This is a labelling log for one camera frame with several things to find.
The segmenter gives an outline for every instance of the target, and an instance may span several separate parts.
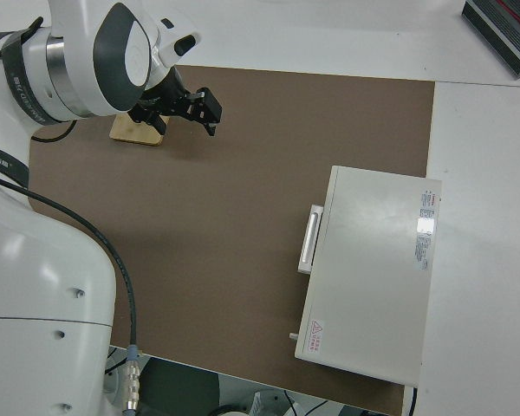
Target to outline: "white device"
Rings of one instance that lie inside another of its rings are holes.
[[[172,67],[200,40],[182,16],[155,21],[140,0],[49,0],[49,6],[50,28],[41,28],[41,20],[0,33],[5,183],[27,187],[29,139],[43,125],[137,106],[147,123],[169,109],[189,119],[205,112],[193,104],[208,91],[191,97]],[[221,114],[219,105],[214,110]],[[213,133],[218,119],[193,120]],[[128,349],[123,409],[102,393],[114,300],[114,270],[103,249],[0,186],[0,415],[134,414],[135,345]]]
[[[437,180],[333,167],[297,358],[418,385],[440,193]]]

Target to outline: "sticker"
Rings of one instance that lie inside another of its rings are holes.
[[[319,354],[322,347],[322,336],[324,321],[313,319],[310,321],[309,338],[308,338],[308,352],[311,354]]]
[[[439,196],[433,191],[422,193],[420,199],[416,248],[414,250],[416,267],[420,270],[427,270],[431,262],[432,237],[435,233],[435,210],[438,201]]]

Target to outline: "brown cardboard surface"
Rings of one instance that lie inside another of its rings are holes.
[[[223,105],[215,138],[172,118],[162,146],[136,146],[108,138],[114,118],[85,120],[64,141],[32,145],[31,189],[117,246],[133,275],[144,352],[400,414],[402,386],[298,360],[289,332],[298,332],[308,286],[296,266],[309,207],[323,204],[331,166],[425,176],[433,83],[181,73]],[[125,346],[120,284],[117,299],[112,342]]]

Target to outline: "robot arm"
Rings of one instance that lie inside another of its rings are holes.
[[[130,112],[161,131],[159,115],[176,114],[214,134],[218,102],[208,88],[188,92],[173,67],[200,40],[182,16],[155,22],[140,0],[49,6],[50,28],[37,20],[0,33],[0,179],[26,188],[29,138],[57,122]],[[114,293],[114,272],[96,243],[0,187],[0,362],[9,363],[0,369],[0,392],[7,386],[14,398],[0,397],[0,414],[120,414],[101,399]],[[22,357],[27,346],[30,363]],[[139,372],[136,346],[128,352],[127,415],[136,408]]]
[[[137,106],[146,117],[135,121],[154,125],[159,114],[182,115],[213,134],[221,117],[216,99],[207,89],[189,98],[180,77],[173,76],[173,65],[200,40],[181,15],[155,23],[139,0],[49,0],[49,5],[51,28],[31,37],[27,56],[11,53],[10,64],[4,63],[13,68],[6,70],[11,93],[33,120],[53,124]],[[6,43],[12,51],[20,49],[14,39]],[[27,92],[34,100],[21,96]],[[186,101],[206,111],[188,111],[189,106],[183,111]]]

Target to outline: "power cord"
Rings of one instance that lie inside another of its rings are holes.
[[[289,402],[290,406],[291,406],[291,410],[293,411],[293,414],[295,416],[298,416],[296,414],[296,410],[295,410],[295,407],[293,406],[293,401],[291,400],[291,398],[289,397],[288,393],[287,393],[287,390],[283,390],[283,393],[285,393],[285,397],[287,398],[287,401]],[[320,407],[322,407],[323,405],[325,405],[326,403],[328,403],[329,400],[324,400],[322,403],[320,403],[319,405],[317,406],[314,406],[312,407],[310,410],[308,410],[304,416],[308,416],[309,414],[311,414],[313,411],[319,409]]]
[[[68,137],[68,134],[70,134],[74,129],[75,124],[77,124],[77,120],[73,120],[65,132],[59,136],[53,137],[52,139],[43,139],[42,137],[31,136],[31,140],[38,141],[39,143],[54,143],[56,141],[60,141],[61,139]]]
[[[418,389],[414,388],[414,391],[413,391],[413,401],[410,404],[410,412],[408,412],[408,416],[413,416],[414,415],[414,409],[416,408],[416,398],[417,397],[418,397]]]
[[[123,360],[121,360],[120,362],[118,362],[117,364],[111,366],[110,368],[107,368],[106,371],[104,372],[104,374],[108,374],[108,373],[111,373],[113,372],[117,367],[121,367],[123,364],[125,364],[127,362],[127,358],[124,358]]]

